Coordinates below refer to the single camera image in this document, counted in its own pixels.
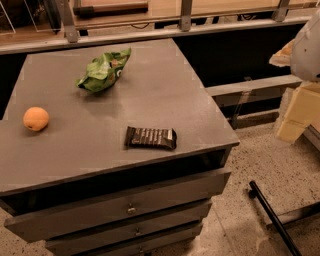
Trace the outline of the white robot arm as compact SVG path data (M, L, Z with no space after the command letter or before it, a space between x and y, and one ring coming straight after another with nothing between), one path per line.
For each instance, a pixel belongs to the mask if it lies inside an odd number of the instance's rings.
M295 37L291 57L291 73L302 80L283 108L276 137L294 143L320 113L320 10L311 17Z

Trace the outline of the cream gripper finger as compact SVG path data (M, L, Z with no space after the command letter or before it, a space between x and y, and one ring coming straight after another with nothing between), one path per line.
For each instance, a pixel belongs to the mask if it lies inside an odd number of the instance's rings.
M320 115L320 83L303 81L287 88L282 96L275 125L277 139L294 143Z

